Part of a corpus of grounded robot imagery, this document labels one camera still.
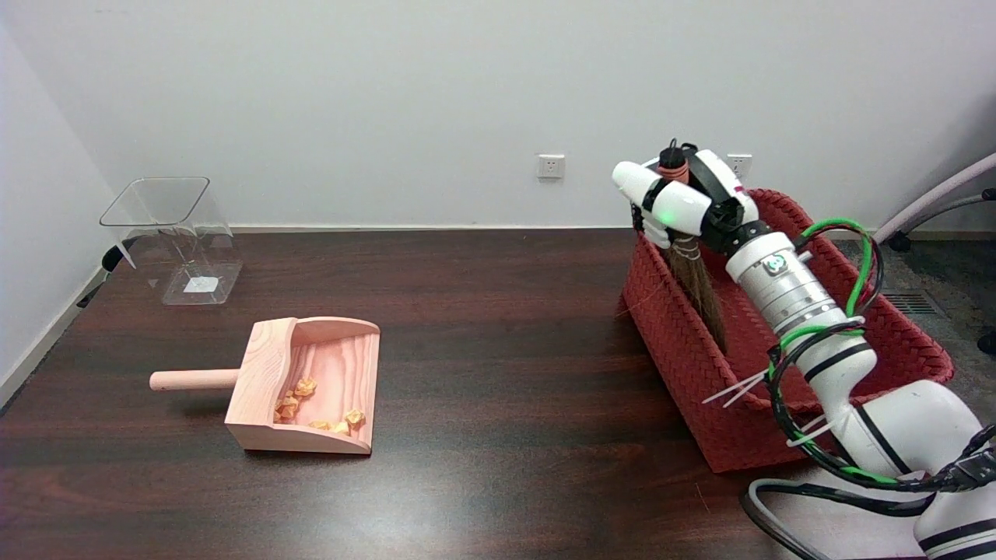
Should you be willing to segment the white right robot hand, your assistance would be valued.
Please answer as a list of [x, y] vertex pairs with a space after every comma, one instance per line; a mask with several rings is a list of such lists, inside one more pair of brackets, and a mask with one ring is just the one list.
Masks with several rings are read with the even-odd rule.
[[665, 177], [656, 162], [616, 164], [612, 182], [630, 203], [634, 230], [660, 248], [691, 236], [727, 257], [772, 233], [740, 178], [721, 157], [692, 145], [682, 145], [682, 154], [686, 180]]

